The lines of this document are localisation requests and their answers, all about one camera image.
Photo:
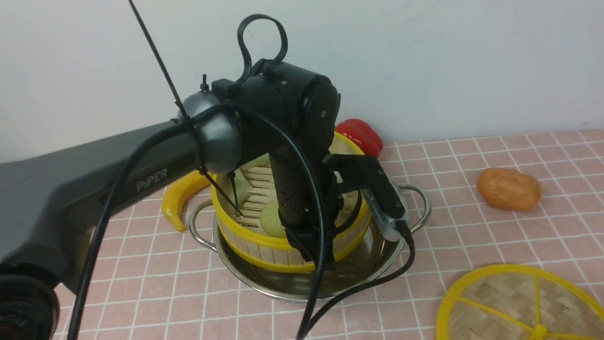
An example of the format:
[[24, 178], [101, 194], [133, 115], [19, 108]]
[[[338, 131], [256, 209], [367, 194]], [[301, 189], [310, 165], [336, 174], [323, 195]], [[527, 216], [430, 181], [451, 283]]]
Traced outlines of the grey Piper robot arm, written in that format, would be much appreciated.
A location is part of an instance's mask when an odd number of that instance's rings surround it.
[[80, 318], [110, 217], [193, 170], [229, 173], [270, 154], [288, 241], [319, 273], [332, 266], [339, 207], [324, 163], [340, 94], [322, 75], [261, 60], [183, 102], [184, 118], [1, 165], [1, 338], [49, 340], [54, 289]]

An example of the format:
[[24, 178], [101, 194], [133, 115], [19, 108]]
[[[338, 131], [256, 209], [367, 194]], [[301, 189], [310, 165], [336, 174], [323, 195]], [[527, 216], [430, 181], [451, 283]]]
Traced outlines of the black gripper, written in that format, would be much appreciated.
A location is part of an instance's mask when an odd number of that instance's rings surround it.
[[[301, 144], [306, 153], [311, 168], [314, 170], [319, 183], [320, 194], [325, 207], [327, 254], [323, 269], [335, 269], [334, 238], [336, 236], [336, 219], [343, 208], [344, 200], [336, 190], [336, 176], [323, 163], [330, 153], [332, 142], [328, 142], [323, 150], [309, 144]], [[320, 252], [319, 209], [308, 175], [296, 152], [288, 144], [283, 144], [269, 153], [274, 185], [279, 204], [279, 217], [285, 230], [293, 233], [287, 236], [292, 247], [300, 252], [305, 261], [317, 263]]]

